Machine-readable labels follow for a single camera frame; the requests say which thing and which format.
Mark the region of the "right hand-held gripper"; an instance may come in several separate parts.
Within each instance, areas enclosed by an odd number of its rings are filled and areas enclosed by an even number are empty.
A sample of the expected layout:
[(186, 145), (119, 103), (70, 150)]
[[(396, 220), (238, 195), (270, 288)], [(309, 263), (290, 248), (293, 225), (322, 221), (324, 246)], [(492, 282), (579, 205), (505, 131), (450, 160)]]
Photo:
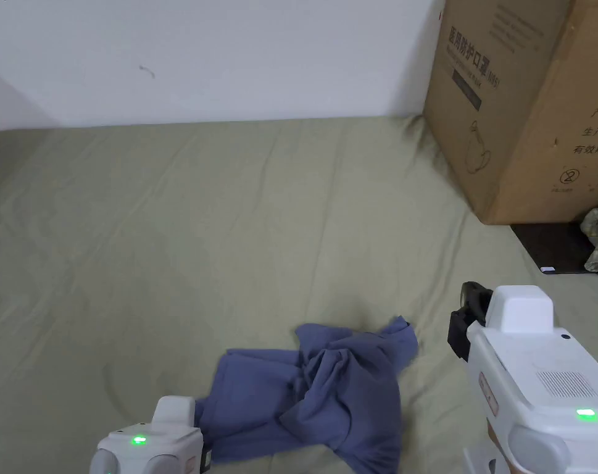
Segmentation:
[(598, 473), (598, 363), (533, 285), (462, 285), (447, 342), (467, 368), (486, 435), (465, 473)]

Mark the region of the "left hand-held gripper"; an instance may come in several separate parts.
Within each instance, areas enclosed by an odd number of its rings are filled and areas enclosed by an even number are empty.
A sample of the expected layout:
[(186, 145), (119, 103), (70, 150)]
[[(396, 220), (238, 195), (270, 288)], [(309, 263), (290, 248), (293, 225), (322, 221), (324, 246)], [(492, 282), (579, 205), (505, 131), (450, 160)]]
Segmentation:
[(191, 397), (164, 396), (152, 420), (112, 431), (99, 442), (91, 473), (206, 473), (210, 446), (195, 426)]

